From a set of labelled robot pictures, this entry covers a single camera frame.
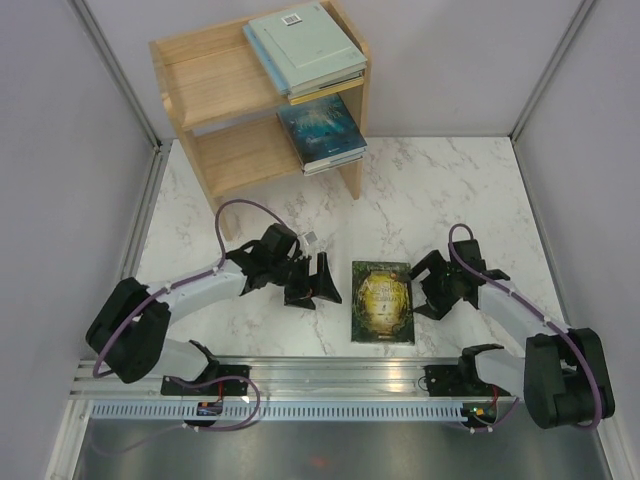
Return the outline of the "teal underwater cover book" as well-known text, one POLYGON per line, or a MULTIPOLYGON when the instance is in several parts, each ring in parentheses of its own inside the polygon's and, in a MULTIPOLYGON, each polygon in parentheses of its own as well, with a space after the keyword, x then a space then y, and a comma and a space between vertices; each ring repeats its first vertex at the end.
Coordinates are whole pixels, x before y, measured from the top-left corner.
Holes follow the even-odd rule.
POLYGON ((315 161, 367 148, 358 125, 338 94, 282 106, 277 117, 299 160, 315 161))

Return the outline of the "yellow book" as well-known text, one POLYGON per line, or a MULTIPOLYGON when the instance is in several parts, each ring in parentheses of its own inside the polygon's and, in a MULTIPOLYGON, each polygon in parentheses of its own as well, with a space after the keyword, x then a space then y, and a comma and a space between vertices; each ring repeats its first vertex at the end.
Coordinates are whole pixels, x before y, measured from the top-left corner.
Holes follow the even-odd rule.
POLYGON ((289 102, 290 105, 299 105, 301 103, 305 103, 308 101, 312 101, 312 100, 316 100, 319 98, 323 98, 325 96, 328 95, 333 95, 333 94, 337 94, 339 92, 345 91, 345 90, 349 90, 355 87, 359 87, 362 86, 364 84, 364 76, 363 75, 359 75, 357 77, 354 77, 352 79, 349 80, 345 80, 342 82, 338 82, 334 85, 330 85, 330 86, 326 86, 323 88, 319 88, 317 90, 314 90, 312 92, 303 94, 303 95, 297 95, 297 96, 288 96, 287 100, 289 102))

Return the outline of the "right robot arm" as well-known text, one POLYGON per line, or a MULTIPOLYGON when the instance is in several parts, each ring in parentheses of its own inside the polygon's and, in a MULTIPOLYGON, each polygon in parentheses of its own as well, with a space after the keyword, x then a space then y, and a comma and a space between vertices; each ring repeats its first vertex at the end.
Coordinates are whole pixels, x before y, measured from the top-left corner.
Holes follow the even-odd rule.
POLYGON ((542 429, 593 428, 613 416, 615 399, 599 335, 547 316, 506 273, 487 268, 477 240, 450 243, 447 256, 431 251, 408 276, 425 295, 415 313, 442 320, 464 301, 498 322, 524 351, 514 355, 496 343, 466 347, 456 366, 426 368, 431 395, 497 390, 522 400, 542 429))

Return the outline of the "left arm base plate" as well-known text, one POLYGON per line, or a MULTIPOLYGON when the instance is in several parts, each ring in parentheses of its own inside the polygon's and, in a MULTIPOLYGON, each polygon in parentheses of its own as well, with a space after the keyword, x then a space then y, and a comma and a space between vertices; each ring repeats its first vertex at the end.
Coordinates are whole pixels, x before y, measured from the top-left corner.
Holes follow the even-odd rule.
POLYGON ((247 394, 246 379, 250 378, 251 368, 248 365, 220 364, 207 367, 195 380, 176 380, 165 377, 160 393, 162 396, 186 397, 241 397, 247 394))

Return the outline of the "dark green gold book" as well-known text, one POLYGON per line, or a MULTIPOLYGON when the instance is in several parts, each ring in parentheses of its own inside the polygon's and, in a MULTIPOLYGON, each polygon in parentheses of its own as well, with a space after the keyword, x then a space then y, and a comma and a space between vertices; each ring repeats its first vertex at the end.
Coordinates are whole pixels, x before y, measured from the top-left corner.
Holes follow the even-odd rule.
POLYGON ((351 341, 415 344, 406 262, 352 262, 351 341))

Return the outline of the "black book with barcode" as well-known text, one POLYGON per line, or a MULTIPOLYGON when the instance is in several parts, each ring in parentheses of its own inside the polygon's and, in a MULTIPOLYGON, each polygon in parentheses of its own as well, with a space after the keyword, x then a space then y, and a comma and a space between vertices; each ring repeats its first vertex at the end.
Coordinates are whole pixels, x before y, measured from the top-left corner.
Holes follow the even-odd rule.
POLYGON ((312 86, 312 87, 308 87, 308 88, 303 88, 303 89, 297 89, 296 91, 293 91, 291 93, 287 94, 287 97, 289 99, 291 98, 297 98, 297 97, 301 97, 304 95, 308 95, 308 94, 312 94, 312 93, 316 93, 319 91, 330 91, 330 92, 337 92, 337 91, 342 91, 344 89, 348 89, 348 88, 352 88, 354 86, 358 86, 362 83, 363 81, 363 72, 355 72, 353 74, 347 75, 343 78, 340 79, 336 79, 333 81, 329 81, 327 83, 324 84, 320 84, 317 86, 312 86))

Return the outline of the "Wuthering Heights blue book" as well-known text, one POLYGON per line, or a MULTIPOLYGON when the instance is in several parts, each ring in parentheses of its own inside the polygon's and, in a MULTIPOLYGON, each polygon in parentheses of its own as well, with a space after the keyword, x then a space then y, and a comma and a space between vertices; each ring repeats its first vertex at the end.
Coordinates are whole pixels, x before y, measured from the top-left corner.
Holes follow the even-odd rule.
POLYGON ((326 168, 332 168, 334 166, 341 165, 343 163, 347 163, 349 161, 360 159, 363 154, 366 152, 367 148, 359 148, 350 152, 344 152, 342 154, 333 155, 324 159, 319 159, 315 161, 304 161, 302 159, 299 160, 301 165, 302 172, 307 175, 312 172, 323 170, 326 168))

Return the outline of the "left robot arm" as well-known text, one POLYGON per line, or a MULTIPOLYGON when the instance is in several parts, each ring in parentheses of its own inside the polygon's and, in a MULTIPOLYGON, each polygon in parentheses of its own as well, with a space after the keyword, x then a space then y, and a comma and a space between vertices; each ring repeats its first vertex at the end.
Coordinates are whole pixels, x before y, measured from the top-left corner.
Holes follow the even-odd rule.
POLYGON ((143 284, 134 277, 120 281, 85 336, 98 356, 94 376, 115 375, 131 384, 158 374, 184 382, 196 394, 211 393, 219 381, 216 358, 195 340, 168 339, 169 327, 211 304, 268 284, 282 288, 289 307, 313 310, 316 299, 342 301, 326 253, 304 254, 297 235, 274 223, 260 239, 227 252, 218 263, 163 285, 143 284))

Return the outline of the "Robinson Crusoe purple book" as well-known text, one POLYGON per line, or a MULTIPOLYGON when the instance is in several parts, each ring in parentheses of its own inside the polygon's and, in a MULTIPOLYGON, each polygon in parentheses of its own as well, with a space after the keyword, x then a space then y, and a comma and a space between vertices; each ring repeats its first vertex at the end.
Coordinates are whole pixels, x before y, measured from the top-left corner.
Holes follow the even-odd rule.
POLYGON ((362 154, 361 155, 355 155, 355 156, 352 156, 352 157, 349 157, 349 158, 342 159, 340 161, 336 161, 336 162, 330 163, 330 164, 325 165, 325 166, 317 167, 317 168, 314 168, 314 169, 311 169, 311 170, 303 170, 302 173, 303 173, 304 176, 312 176, 312 175, 315 175, 315 174, 318 174, 318 173, 321 173, 321 172, 325 172, 325 171, 333 170, 333 169, 336 169, 336 168, 339 168, 339 167, 342 167, 342 166, 349 165, 351 163, 360 161, 362 159, 363 159, 363 155, 362 154))

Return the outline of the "light blue SO book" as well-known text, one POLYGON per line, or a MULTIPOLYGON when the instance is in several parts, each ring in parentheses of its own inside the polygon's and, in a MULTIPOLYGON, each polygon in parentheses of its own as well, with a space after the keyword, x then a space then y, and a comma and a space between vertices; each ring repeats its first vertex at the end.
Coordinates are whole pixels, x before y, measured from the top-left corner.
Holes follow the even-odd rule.
POLYGON ((356 70, 356 71, 353 71, 353 72, 350 72, 350 73, 342 73, 342 74, 338 73, 334 77, 325 76, 322 79, 311 81, 306 86, 291 87, 289 85, 289 83, 286 81, 284 75, 278 69, 278 67, 275 64, 275 62, 272 60, 272 58, 268 54, 267 50, 262 45, 261 41, 258 39, 258 37, 255 35, 253 30, 251 29, 251 27, 248 24, 246 24, 246 25, 243 26, 242 30, 243 30, 243 33, 244 33, 249 45, 252 47, 256 57, 260 61, 262 67, 265 69, 265 71, 266 71, 269 79, 271 80, 272 84, 274 85, 276 91, 280 95, 287 95, 288 93, 296 91, 297 89, 303 89, 303 88, 308 88, 308 87, 324 84, 324 83, 327 83, 329 81, 333 81, 333 80, 336 80, 336 79, 343 78, 343 77, 345 77, 347 75, 350 75, 350 74, 353 74, 355 72, 362 71, 364 73, 363 69, 356 70))

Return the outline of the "pale green book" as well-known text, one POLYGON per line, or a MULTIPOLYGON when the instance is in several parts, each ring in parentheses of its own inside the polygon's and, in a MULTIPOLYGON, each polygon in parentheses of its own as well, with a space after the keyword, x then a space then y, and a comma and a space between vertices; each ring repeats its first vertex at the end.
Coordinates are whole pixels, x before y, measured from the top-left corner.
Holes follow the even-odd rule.
POLYGON ((367 59, 319 2, 247 23, 291 87, 365 69, 367 59))

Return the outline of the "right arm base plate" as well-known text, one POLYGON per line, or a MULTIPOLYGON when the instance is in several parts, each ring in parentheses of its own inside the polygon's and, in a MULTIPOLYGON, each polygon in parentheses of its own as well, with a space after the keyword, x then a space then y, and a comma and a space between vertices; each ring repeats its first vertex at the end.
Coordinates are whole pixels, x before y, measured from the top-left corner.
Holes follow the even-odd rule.
POLYGON ((433 397, 492 397, 494 388, 467 364, 432 364, 424 368, 426 388, 433 397))

